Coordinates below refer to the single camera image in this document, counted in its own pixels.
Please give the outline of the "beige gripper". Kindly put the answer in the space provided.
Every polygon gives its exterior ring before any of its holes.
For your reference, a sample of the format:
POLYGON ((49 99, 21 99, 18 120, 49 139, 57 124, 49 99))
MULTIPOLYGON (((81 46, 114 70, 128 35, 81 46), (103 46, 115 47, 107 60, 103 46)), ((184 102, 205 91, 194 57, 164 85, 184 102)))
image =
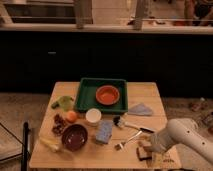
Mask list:
POLYGON ((161 139, 156 133, 150 136, 151 150, 156 153, 165 153, 166 146, 163 139, 161 139))

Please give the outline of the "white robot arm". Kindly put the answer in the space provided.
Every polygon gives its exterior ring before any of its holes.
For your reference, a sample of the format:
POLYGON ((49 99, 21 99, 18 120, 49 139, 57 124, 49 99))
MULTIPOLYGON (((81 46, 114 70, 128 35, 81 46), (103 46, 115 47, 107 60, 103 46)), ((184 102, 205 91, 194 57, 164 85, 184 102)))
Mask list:
POLYGON ((198 133, 198 124, 190 118, 175 118, 150 136, 151 150, 165 153, 176 144, 193 149, 213 165, 213 142, 198 133))

